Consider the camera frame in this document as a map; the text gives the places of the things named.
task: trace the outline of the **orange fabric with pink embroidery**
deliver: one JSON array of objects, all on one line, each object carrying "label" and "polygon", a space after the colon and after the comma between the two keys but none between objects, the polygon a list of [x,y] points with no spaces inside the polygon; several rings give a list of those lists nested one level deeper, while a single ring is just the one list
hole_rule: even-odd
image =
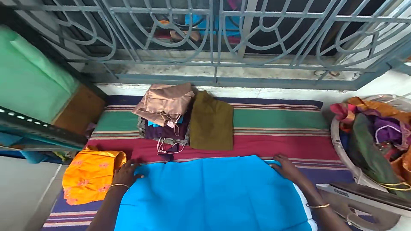
[{"label": "orange fabric with pink embroidery", "polygon": [[106,196],[114,171],[126,163],[120,151],[99,151],[88,146],[79,152],[63,176],[64,199],[69,205],[101,201]]}]

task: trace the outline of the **bangle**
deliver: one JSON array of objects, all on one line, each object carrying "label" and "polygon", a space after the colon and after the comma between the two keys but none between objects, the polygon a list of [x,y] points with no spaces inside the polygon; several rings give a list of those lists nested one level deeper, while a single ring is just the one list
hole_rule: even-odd
[{"label": "bangle", "polygon": [[116,185],[126,186],[126,187],[127,187],[127,190],[130,189],[130,186],[125,185],[125,184],[113,184],[113,185],[110,185],[109,189],[110,189],[112,186],[116,186]]},{"label": "bangle", "polygon": [[309,208],[325,208],[325,207],[330,206],[330,204],[326,204],[326,205],[323,205],[323,206],[309,206],[308,203],[305,204],[305,205],[306,205],[307,207],[309,207]]}]

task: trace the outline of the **human hand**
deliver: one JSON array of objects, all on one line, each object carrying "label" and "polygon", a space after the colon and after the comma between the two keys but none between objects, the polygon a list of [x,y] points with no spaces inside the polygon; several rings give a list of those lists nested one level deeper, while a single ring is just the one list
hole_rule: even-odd
[{"label": "human hand", "polygon": [[312,185],[311,181],[302,172],[300,172],[286,156],[278,154],[277,156],[274,156],[273,159],[280,162],[281,166],[277,164],[269,164],[270,167],[275,169],[284,178],[291,180],[298,186]]},{"label": "human hand", "polygon": [[134,175],[134,171],[138,166],[140,166],[140,164],[133,159],[127,161],[121,168],[114,172],[112,185],[124,184],[131,187],[137,179],[144,177],[144,175],[141,174]]}]

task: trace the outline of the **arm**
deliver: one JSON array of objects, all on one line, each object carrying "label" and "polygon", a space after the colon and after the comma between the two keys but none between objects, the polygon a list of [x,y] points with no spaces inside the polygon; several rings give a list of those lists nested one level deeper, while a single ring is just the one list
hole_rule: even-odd
[{"label": "arm", "polygon": [[[143,178],[143,175],[134,175],[139,164],[134,164],[133,160],[127,161],[119,170],[116,170],[113,177],[114,184],[124,184],[131,187],[138,178]],[[106,197],[103,200],[102,206],[97,211],[92,222],[87,228],[87,231],[113,231],[115,221],[117,220],[118,209],[124,193],[128,187],[123,185],[114,185],[109,188]]]},{"label": "arm", "polygon": [[[280,173],[284,178],[291,180],[296,184],[304,194],[310,206],[322,206],[328,204],[321,195],[317,192],[311,181],[302,174],[294,164],[283,155],[274,157],[274,160],[281,163],[281,166],[270,164],[270,166]],[[325,208],[313,208],[313,213],[316,215],[320,226],[324,230],[333,231],[351,231],[345,222],[334,213],[330,206]]]}]

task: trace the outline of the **striped mat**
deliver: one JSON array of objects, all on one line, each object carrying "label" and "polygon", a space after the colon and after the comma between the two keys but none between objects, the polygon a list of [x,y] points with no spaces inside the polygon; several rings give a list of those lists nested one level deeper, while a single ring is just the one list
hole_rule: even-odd
[{"label": "striped mat", "polygon": [[[141,139],[137,115],[132,109],[139,96],[109,96],[108,104],[88,145],[100,150],[124,151],[128,158],[144,163],[163,162],[156,154],[157,142]],[[322,102],[311,100],[219,98],[234,107],[234,149],[196,150],[185,147],[175,161],[258,155],[272,159],[287,155],[313,183],[353,182],[331,143],[328,124],[321,115]],[[70,206],[62,194],[44,224],[44,230],[85,230],[101,202]]]}]

